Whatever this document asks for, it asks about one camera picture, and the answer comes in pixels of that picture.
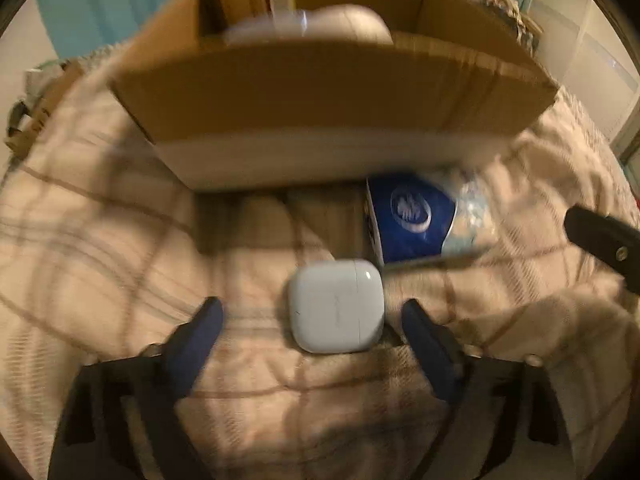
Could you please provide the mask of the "blue tissue pack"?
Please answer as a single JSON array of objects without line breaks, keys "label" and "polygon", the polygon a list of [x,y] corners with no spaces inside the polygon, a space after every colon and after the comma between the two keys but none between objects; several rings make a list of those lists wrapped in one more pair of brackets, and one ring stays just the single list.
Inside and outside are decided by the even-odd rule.
[{"label": "blue tissue pack", "polygon": [[364,212],[381,266],[476,257],[498,242],[487,188],[464,170],[367,178]]}]

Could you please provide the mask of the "large cardboard box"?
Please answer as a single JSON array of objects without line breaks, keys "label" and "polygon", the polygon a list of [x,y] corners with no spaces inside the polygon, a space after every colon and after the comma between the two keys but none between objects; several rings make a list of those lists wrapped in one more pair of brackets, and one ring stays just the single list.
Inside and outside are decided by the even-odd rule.
[{"label": "large cardboard box", "polygon": [[553,104],[556,83],[476,0],[354,4],[392,44],[226,44],[200,0],[169,0],[117,63],[111,88],[188,188],[273,188],[394,170],[477,167]]}]

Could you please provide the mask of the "small cardboard box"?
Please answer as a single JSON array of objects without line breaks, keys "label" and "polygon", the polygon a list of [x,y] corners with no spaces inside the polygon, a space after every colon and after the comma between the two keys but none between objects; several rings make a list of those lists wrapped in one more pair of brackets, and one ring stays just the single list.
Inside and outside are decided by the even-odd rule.
[{"label": "small cardboard box", "polygon": [[49,61],[26,70],[24,96],[13,105],[6,122],[6,146],[14,158],[28,156],[58,104],[84,73],[78,58]]}]

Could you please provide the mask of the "white earbuds case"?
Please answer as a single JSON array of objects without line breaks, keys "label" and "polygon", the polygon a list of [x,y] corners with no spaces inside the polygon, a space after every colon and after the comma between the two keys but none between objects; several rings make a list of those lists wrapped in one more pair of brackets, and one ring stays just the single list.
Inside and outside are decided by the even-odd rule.
[{"label": "white earbuds case", "polygon": [[382,336],[385,318],[380,272],[367,260],[319,261],[288,283],[291,330],[299,348],[313,354],[368,350]]}]

